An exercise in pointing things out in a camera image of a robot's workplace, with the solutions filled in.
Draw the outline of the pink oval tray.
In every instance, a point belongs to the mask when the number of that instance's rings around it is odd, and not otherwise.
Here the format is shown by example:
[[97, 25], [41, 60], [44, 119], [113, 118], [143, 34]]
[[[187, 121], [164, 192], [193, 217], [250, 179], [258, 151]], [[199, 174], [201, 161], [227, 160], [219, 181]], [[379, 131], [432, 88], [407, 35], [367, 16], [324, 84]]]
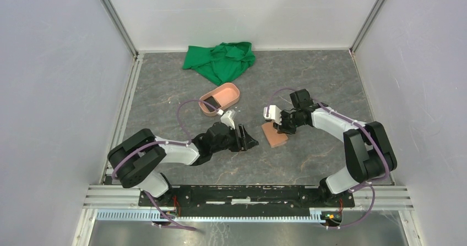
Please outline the pink oval tray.
[[[233, 83], [224, 83], [214, 90], [203, 95], [200, 100], [203, 101], [205, 98], [213, 96], [220, 104], [220, 109], [225, 111], [227, 108], [236, 104], [240, 99], [240, 90]], [[216, 112], [209, 113], [203, 102], [198, 102], [202, 112], [208, 117], [216, 116]]]

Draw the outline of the brown leather card holder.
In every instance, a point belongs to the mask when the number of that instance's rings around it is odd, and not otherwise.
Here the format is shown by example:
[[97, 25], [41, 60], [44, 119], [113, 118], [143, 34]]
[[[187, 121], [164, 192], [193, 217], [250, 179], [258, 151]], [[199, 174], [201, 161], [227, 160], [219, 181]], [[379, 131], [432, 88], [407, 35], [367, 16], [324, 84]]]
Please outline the brown leather card holder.
[[273, 122], [264, 123], [261, 125], [261, 128], [271, 148], [284, 145], [288, 140], [286, 134], [278, 133], [273, 127]]

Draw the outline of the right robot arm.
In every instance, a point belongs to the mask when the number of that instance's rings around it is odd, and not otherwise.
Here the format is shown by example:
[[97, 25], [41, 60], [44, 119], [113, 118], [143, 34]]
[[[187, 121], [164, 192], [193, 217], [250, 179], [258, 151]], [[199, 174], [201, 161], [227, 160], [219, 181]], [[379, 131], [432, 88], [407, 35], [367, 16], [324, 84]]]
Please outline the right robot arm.
[[347, 117], [319, 101], [306, 89], [292, 90], [293, 108], [281, 110], [271, 103], [263, 117], [279, 134], [293, 135], [301, 126], [320, 129], [344, 145], [345, 166], [323, 178], [318, 186], [318, 200], [333, 206], [345, 193], [357, 191], [389, 177], [397, 168], [397, 158], [380, 122], [365, 123]]

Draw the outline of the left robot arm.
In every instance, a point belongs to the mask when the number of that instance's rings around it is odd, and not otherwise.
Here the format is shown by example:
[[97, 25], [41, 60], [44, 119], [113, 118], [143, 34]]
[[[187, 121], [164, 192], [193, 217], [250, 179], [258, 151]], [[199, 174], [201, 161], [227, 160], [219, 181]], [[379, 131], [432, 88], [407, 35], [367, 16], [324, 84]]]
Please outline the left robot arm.
[[231, 128], [216, 122], [190, 142], [167, 140], [145, 128], [114, 147], [107, 159], [113, 168], [112, 179], [123, 188], [136, 187], [150, 194], [158, 205], [166, 206], [173, 199], [173, 191], [167, 178], [155, 170], [159, 164], [199, 166], [217, 152], [242, 152], [258, 144], [241, 124]]

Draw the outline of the black card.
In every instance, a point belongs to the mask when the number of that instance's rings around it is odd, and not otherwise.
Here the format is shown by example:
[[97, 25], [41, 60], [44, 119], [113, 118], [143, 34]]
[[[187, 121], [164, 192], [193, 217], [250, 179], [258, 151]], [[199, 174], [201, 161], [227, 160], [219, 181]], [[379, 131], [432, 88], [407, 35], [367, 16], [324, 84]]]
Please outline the black card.
[[209, 113], [216, 112], [221, 107], [218, 101], [213, 96], [209, 96], [203, 101], [203, 105], [206, 107]]

